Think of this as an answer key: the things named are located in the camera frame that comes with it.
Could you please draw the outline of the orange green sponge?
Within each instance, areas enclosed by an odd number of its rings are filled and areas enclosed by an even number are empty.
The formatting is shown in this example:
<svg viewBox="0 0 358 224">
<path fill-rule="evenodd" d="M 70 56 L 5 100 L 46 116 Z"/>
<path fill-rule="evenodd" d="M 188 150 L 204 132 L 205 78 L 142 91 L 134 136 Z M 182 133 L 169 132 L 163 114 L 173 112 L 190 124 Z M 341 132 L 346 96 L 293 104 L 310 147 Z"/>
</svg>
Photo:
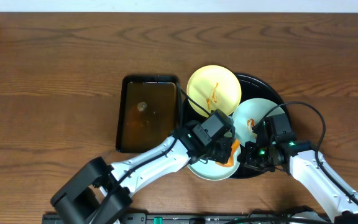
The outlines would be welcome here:
<svg viewBox="0 0 358 224">
<path fill-rule="evenodd" d="M 217 165 L 222 167 L 232 167 L 234 165 L 234 153 L 237 151 L 237 148 L 240 146 L 240 140 L 236 139 L 231 145 L 231 153 L 225 164 L 216 162 Z"/>
</svg>

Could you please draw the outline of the light blue plate front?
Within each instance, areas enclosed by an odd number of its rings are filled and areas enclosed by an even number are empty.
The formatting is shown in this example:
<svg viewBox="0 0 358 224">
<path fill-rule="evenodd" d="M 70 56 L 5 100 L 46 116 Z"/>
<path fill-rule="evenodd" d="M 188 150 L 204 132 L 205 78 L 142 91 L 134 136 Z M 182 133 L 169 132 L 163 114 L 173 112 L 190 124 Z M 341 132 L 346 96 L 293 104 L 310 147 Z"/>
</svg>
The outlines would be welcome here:
<svg viewBox="0 0 358 224">
<path fill-rule="evenodd" d="M 222 167 L 216 164 L 214 161 L 200 160 L 194 164 L 189 164 L 187 167 L 198 177 L 205 180 L 224 180 L 233 175 L 240 166 L 240 162 L 237 161 L 238 156 L 241 153 L 241 145 L 234 153 L 234 165 L 232 167 Z"/>
</svg>

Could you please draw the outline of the light blue plate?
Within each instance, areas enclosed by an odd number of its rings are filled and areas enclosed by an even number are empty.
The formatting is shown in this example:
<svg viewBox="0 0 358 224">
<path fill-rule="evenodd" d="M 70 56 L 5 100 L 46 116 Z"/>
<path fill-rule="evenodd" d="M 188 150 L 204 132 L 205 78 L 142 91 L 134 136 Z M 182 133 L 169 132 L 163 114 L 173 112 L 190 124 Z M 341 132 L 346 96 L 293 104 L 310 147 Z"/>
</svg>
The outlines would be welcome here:
<svg viewBox="0 0 358 224">
<path fill-rule="evenodd" d="M 270 100 L 253 98 L 245 100 L 237 107 L 232 118 L 235 137 L 241 142 L 242 146 L 245 146 L 245 143 L 249 141 L 256 142 L 257 135 L 252 132 L 252 127 L 274 106 L 277 106 L 277 104 Z"/>
<path fill-rule="evenodd" d="M 189 164 L 187 167 L 198 177 L 205 180 L 224 180 L 233 175 L 240 166 L 240 162 L 237 161 L 238 156 L 241 153 L 241 145 L 234 153 L 234 165 L 232 167 L 222 167 L 216 164 L 214 161 L 200 160 L 194 164 Z"/>
</svg>

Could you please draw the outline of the yellow plate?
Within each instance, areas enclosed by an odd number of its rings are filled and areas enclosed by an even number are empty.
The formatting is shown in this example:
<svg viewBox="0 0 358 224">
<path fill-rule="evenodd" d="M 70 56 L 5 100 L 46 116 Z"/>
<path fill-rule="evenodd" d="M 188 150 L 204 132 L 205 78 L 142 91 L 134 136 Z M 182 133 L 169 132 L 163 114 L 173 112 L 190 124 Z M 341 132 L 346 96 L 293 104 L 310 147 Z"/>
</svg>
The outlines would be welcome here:
<svg viewBox="0 0 358 224">
<path fill-rule="evenodd" d="M 219 109 L 231 115 L 240 104 L 242 90 L 239 80 L 229 69 L 207 65 L 192 74 L 186 94 L 209 113 Z"/>
</svg>

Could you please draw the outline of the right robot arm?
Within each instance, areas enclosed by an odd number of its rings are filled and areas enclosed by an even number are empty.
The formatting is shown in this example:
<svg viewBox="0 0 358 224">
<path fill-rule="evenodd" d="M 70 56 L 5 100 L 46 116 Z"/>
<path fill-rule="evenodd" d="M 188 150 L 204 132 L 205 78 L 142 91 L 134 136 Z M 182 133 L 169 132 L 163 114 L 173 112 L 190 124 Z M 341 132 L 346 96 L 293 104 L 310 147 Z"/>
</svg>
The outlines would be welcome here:
<svg viewBox="0 0 358 224">
<path fill-rule="evenodd" d="M 299 181 L 333 223 L 358 223 L 358 192 L 326 162 L 310 141 L 246 142 L 237 158 L 257 172 L 274 172 L 279 166 Z"/>
</svg>

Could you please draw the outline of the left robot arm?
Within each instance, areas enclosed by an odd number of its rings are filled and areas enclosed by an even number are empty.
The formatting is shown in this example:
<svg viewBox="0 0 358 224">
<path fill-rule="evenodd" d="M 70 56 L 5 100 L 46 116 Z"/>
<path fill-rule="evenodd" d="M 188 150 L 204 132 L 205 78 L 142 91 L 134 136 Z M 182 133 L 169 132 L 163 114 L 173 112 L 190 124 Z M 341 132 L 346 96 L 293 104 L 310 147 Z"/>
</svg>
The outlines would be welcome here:
<svg viewBox="0 0 358 224">
<path fill-rule="evenodd" d="M 188 149 L 175 136 L 132 159 L 106 164 L 97 157 L 84 165 L 50 200 L 64 223 L 114 223 L 131 197 L 158 178 L 189 163 Z"/>
</svg>

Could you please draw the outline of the black rectangular water tray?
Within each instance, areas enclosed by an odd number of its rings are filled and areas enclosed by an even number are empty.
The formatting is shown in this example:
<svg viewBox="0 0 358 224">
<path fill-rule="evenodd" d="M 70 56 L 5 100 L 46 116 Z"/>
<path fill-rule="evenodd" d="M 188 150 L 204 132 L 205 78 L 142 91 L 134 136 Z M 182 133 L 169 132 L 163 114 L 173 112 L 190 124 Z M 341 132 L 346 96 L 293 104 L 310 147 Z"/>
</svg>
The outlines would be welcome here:
<svg viewBox="0 0 358 224">
<path fill-rule="evenodd" d="M 143 153 L 162 143 L 178 122 L 178 78 L 128 75 L 122 80 L 116 150 Z"/>
</svg>

